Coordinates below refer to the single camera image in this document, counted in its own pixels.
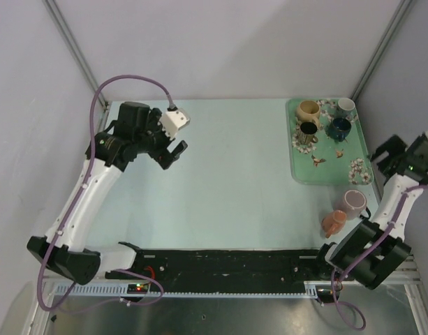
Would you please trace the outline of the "beige wooden mug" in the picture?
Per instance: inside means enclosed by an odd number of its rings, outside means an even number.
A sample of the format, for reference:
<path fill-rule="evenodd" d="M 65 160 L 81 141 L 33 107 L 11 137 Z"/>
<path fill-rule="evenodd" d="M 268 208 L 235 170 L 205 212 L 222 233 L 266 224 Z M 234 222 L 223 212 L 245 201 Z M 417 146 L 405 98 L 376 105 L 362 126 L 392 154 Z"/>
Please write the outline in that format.
<path fill-rule="evenodd" d="M 311 122 L 320 128 L 320 106 L 314 100 L 303 100 L 297 106 L 295 115 L 301 122 Z"/>

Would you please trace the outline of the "blue mug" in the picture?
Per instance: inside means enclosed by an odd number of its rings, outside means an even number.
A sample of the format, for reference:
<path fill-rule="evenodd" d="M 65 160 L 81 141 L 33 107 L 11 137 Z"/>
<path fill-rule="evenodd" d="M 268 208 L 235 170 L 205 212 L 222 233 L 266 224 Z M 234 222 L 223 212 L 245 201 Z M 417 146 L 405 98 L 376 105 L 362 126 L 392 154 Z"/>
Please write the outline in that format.
<path fill-rule="evenodd" d="M 350 133 L 351 128 L 352 125 L 349 120 L 339 117 L 330 122 L 326 129 L 326 133 L 328 137 L 335 142 L 343 142 Z"/>

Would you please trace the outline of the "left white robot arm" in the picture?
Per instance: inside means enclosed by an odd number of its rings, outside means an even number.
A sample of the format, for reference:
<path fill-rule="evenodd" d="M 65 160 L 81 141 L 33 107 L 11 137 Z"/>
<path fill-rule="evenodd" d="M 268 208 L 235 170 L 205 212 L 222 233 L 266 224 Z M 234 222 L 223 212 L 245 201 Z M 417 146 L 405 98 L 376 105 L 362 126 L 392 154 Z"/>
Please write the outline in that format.
<path fill-rule="evenodd" d="M 118 116 L 89 145 L 83 169 L 66 206 L 42 237 L 31 237 L 27 250 L 46 269 L 79 285 L 97 274 L 122 270 L 129 278 L 145 271 L 137 248 L 126 242 L 98 250 L 87 246 L 87 237 L 104 199 L 127 165 L 147 154 L 167 170 L 187 148 L 181 141 L 168 149 L 190 118 L 177 107 L 162 112 L 143 103 L 125 102 Z"/>

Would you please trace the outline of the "black striped mug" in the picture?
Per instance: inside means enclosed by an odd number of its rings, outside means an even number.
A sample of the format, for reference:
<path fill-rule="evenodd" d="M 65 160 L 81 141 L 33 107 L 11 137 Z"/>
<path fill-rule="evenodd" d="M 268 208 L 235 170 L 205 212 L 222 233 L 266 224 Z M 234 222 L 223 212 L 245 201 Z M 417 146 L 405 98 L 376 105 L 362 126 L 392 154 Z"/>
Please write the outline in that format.
<path fill-rule="evenodd" d="M 318 127 L 314 122 L 302 122 L 298 130 L 298 141 L 301 145 L 308 145 L 310 143 L 317 143 L 318 138 L 316 133 Z"/>

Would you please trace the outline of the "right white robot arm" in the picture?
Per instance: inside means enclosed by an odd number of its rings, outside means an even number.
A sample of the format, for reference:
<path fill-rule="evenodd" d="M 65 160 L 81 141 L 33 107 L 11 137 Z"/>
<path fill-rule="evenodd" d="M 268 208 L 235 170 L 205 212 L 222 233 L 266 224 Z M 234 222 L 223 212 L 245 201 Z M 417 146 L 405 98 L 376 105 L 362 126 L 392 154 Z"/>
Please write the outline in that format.
<path fill-rule="evenodd" d="M 428 131 L 410 145 L 393 135 L 369 160 L 385 178 L 378 209 L 340 243 L 325 245 L 326 254 L 312 265 L 320 279 L 353 278 L 373 290 L 411 253 L 404 241 L 405 227 L 415 201 L 428 189 Z"/>

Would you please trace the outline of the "grey mug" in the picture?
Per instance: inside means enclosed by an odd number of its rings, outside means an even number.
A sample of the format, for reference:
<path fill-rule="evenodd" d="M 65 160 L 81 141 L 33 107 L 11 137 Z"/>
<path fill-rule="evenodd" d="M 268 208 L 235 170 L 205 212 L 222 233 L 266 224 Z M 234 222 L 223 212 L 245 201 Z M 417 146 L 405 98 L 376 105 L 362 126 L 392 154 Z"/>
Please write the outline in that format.
<path fill-rule="evenodd" d="M 355 109 L 355 102 L 350 98 L 340 98 L 337 101 L 336 116 L 341 118 L 348 117 Z"/>

